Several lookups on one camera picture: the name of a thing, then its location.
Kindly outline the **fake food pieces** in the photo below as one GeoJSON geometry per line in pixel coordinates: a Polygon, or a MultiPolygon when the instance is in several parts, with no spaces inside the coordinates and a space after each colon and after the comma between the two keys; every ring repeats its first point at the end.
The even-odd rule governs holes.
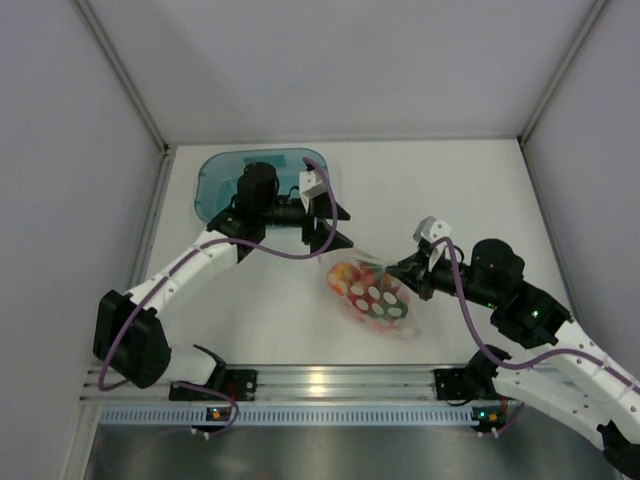
{"type": "Polygon", "coordinates": [[[409,313],[400,283],[382,265],[341,261],[326,274],[331,291],[354,320],[380,332],[399,332],[409,313]]]}

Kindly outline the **clear zip top bag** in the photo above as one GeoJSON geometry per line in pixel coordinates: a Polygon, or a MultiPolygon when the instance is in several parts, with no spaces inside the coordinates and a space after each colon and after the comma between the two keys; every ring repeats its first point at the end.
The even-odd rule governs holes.
{"type": "Polygon", "coordinates": [[[355,323],[402,340],[421,334],[409,289],[386,272],[388,261],[349,248],[325,253],[318,263],[329,296],[355,323]]]}

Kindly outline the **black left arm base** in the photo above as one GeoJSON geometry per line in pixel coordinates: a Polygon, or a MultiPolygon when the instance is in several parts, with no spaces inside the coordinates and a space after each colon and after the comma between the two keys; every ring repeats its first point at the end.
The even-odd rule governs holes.
{"type": "MultiPolygon", "coordinates": [[[[253,401],[257,389],[258,372],[254,369],[219,367],[204,385],[207,390],[219,392],[234,401],[253,401]]],[[[169,391],[171,401],[216,400],[216,397],[182,386],[172,385],[169,391]]]]}

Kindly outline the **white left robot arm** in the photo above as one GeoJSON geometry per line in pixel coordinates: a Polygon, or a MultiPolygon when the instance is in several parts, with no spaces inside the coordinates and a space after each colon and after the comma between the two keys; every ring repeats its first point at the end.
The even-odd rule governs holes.
{"type": "Polygon", "coordinates": [[[265,162],[245,166],[230,204],[214,216],[195,242],[168,266],[125,293],[111,290],[100,300],[93,354],[101,361],[98,387],[109,391],[108,371],[146,389],[160,381],[191,384],[204,399],[226,386],[224,360],[198,346],[171,345],[165,331],[183,305],[212,279],[255,250],[273,254],[263,241],[270,226],[298,228],[308,246],[305,259],[352,247],[338,224],[350,214],[336,201],[328,174],[311,158],[294,191],[279,192],[276,168],[265,162]]]}

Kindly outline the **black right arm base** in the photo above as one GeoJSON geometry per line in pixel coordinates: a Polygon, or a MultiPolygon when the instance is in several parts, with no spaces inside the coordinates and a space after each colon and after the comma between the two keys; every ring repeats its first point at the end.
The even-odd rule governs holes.
{"type": "Polygon", "coordinates": [[[435,369],[433,374],[438,400],[463,403],[496,398],[491,382],[471,369],[435,369]]]}

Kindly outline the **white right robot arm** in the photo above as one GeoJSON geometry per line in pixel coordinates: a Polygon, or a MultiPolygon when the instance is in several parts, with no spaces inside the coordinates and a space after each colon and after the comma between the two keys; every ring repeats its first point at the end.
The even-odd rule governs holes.
{"type": "Polygon", "coordinates": [[[546,291],[524,279],[524,260],[498,239],[478,242],[459,263],[450,238],[421,240],[387,267],[422,300],[457,298],[488,362],[466,373],[480,397],[494,392],[546,413],[589,440],[629,479],[639,476],[639,380],[546,291]]]}

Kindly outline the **teal plastic bin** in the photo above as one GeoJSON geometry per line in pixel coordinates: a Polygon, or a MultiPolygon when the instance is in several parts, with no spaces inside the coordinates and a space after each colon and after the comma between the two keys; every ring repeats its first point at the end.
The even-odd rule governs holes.
{"type": "Polygon", "coordinates": [[[280,182],[278,194],[291,194],[298,185],[299,173],[305,169],[304,158],[316,162],[329,174],[327,162],[315,150],[303,147],[263,148],[227,151],[213,155],[201,166],[194,198],[194,210],[198,218],[208,223],[226,208],[237,191],[237,181],[245,168],[256,162],[272,165],[280,182]]]}

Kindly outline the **aluminium frame post left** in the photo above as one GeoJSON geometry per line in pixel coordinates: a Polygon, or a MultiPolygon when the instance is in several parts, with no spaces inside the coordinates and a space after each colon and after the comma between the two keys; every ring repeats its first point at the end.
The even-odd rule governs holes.
{"type": "Polygon", "coordinates": [[[129,69],[111,39],[105,25],[97,15],[93,5],[86,0],[71,0],[71,5],[77,11],[90,36],[105,58],[110,71],[118,81],[120,88],[129,100],[135,113],[142,122],[157,150],[164,155],[169,150],[169,144],[161,133],[146,102],[131,76],[129,69]]]}

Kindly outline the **aluminium frame post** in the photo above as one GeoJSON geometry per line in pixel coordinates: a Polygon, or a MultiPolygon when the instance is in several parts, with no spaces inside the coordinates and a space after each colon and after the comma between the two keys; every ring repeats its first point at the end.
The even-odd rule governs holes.
{"type": "Polygon", "coordinates": [[[586,13],[581,18],[575,32],[569,38],[566,47],[517,137],[518,144],[521,148],[526,146],[535,133],[611,4],[612,1],[610,0],[595,0],[589,2],[586,13]]]}
{"type": "Polygon", "coordinates": [[[93,5],[86,0],[71,0],[71,5],[77,11],[90,36],[105,58],[110,71],[118,81],[120,88],[129,100],[135,113],[142,122],[157,150],[164,155],[169,150],[169,144],[161,133],[146,102],[131,76],[129,69],[111,39],[105,25],[97,15],[93,5]]]}

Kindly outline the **aluminium mounting rail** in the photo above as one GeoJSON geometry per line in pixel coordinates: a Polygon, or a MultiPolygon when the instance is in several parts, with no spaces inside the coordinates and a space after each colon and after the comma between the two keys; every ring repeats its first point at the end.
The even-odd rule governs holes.
{"type": "MultiPolygon", "coordinates": [[[[248,398],[258,402],[311,401],[436,401],[436,370],[462,365],[230,365],[228,370],[252,370],[255,382],[245,382],[248,398]]],[[[98,367],[92,366],[81,387],[82,403],[164,403],[170,383],[160,381],[139,389],[127,384],[109,392],[98,389],[98,367]]]]}

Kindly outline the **aluminium frame post right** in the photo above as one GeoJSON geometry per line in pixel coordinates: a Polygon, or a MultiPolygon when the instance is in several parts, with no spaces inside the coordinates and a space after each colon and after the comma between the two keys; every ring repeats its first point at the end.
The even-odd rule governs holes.
{"type": "Polygon", "coordinates": [[[610,0],[595,0],[589,2],[586,13],[581,18],[575,32],[569,38],[566,47],[517,137],[518,144],[521,148],[526,146],[535,133],[611,4],[612,1],[610,0]]]}

